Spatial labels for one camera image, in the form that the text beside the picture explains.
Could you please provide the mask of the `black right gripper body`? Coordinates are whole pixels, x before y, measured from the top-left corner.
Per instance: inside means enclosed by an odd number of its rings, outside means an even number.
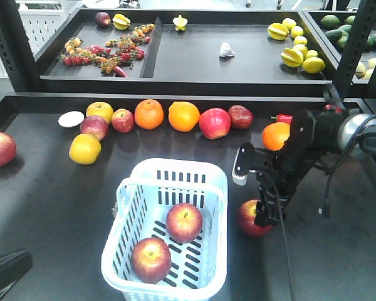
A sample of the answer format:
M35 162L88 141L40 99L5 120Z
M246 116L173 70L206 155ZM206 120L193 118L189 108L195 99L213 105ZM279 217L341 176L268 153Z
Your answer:
M319 150L299 147L283 147L271 156L268 169L256 176L261 219L280 219L297 186L319 158Z

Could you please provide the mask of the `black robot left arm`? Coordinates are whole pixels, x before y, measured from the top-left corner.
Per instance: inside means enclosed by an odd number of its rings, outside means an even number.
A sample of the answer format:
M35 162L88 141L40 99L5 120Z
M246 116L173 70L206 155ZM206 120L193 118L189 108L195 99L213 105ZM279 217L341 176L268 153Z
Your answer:
M0 255L0 300L33 267L32 254L25 249L18 249Z

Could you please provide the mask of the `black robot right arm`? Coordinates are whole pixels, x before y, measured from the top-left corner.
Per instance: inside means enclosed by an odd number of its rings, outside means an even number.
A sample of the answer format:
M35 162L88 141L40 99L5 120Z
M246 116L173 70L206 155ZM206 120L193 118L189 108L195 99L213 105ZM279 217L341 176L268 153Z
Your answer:
M327 174L348 156L376 156L376 116L311 110L296 113L288 139L280 150L266 152L266 169L257 176L261 202L255 223L275 225L299 183L326 153L340 156Z

